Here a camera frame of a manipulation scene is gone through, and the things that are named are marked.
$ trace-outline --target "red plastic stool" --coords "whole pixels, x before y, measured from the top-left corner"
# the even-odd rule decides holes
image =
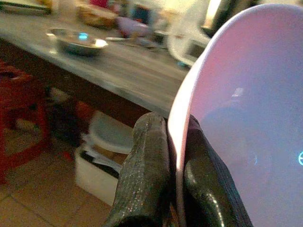
[[[6,170],[27,163],[50,146],[44,97],[43,86],[31,75],[0,61],[0,184],[5,183]],[[36,110],[31,110],[29,107],[34,105]],[[14,128],[17,118],[39,125],[43,138],[37,144],[7,156],[4,128]]]

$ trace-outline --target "stainless steel bowl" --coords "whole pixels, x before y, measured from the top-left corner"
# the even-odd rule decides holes
[[[46,33],[55,38],[59,48],[78,55],[95,56],[107,46],[107,42],[85,32],[62,28],[52,28]]]

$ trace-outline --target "wooden table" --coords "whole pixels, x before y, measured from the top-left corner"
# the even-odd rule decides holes
[[[51,27],[100,38],[113,35],[84,25],[74,8],[70,13],[66,8],[61,15],[47,16],[0,12],[0,58],[129,126],[149,111],[168,117],[187,69],[180,68],[166,51],[118,43],[109,43],[98,57],[55,49],[45,34]]]

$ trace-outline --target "black grip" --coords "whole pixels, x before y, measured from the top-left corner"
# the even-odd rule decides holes
[[[136,122],[134,146],[125,160],[113,208],[104,227],[161,227],[169,210],[169,153],[166,123],[156,113]]]
[[[227,166],[209,144],[193,116],[190,116],[188,125],[185,162],[189,227],[253,226]]]

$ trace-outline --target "white box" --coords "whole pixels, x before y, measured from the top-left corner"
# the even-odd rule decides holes
[[[82,151],[81,146],[75,151],[76,184],[112,206],[118,179],[83,159]]]

